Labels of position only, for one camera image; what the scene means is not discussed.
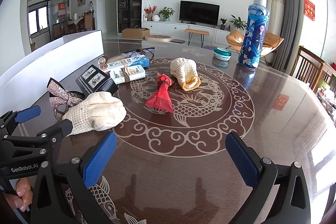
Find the person left hand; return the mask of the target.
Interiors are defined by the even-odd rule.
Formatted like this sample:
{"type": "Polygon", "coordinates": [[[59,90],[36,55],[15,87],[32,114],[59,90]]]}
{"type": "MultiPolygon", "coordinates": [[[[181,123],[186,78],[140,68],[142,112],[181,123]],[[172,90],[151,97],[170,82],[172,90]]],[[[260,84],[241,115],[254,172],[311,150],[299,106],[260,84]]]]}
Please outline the person left hand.
{"type": "Polygon", "coordinates": [[[4,193],[5,199],[12,209],[25,212],[33,201],[33,192],[28,178],[18,180],[15,187],[16,194],[4,193]]]}

